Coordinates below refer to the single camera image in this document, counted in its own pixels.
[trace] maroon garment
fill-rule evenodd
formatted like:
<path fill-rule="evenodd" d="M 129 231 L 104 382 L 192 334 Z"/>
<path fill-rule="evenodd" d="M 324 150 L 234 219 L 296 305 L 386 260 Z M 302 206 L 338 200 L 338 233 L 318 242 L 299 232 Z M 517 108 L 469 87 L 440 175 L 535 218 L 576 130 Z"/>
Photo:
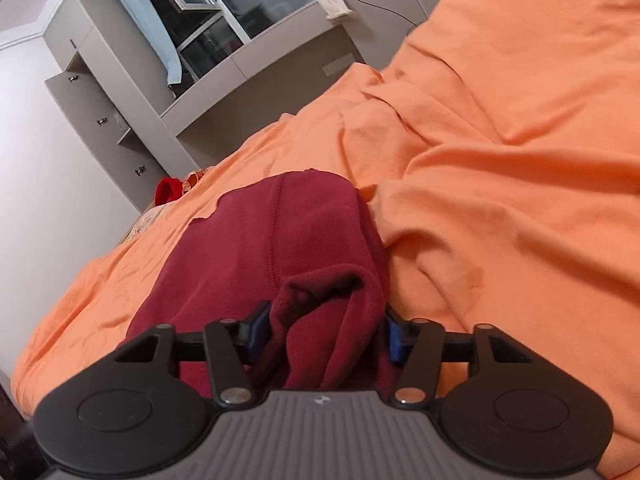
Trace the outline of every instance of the maroon garment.
<path fill-rule="evenodd" d="M 194 219 L 134 316 L 127 339 L 158 323 L 196 332 L 273 302 L 272 338 L 249 371 L 255 386 L 378 389 L 398 377 L 388 360 L 386 254 L 369 209 L 343 177 L 284 173 L 222 196 Z M 210 395 L 202 363 L 180 378 Z"/>

